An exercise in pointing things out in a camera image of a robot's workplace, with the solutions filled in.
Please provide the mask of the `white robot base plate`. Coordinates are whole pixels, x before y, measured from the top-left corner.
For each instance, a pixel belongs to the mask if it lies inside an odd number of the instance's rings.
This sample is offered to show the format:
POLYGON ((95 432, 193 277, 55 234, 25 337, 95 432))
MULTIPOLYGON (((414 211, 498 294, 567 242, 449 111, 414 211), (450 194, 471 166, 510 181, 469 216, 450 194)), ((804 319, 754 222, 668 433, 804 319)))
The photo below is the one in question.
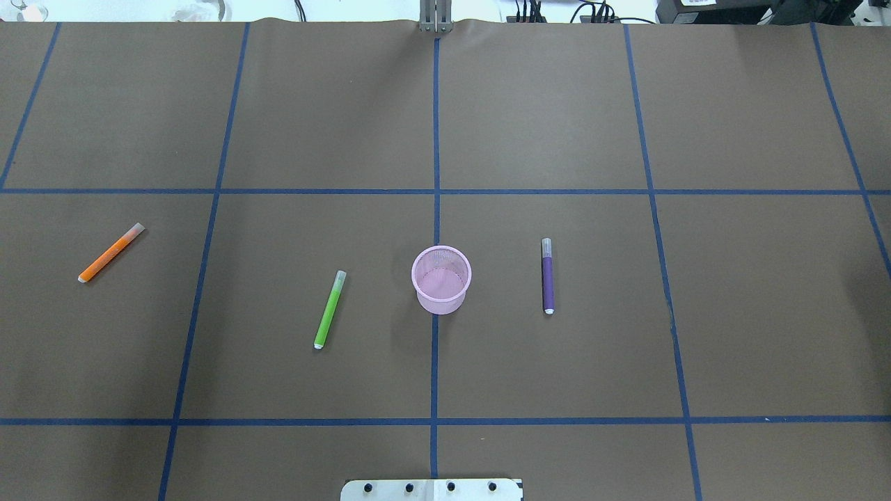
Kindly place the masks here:
POLYGON ((521 479, 357 479, 340 500, 524 500, 521 479))

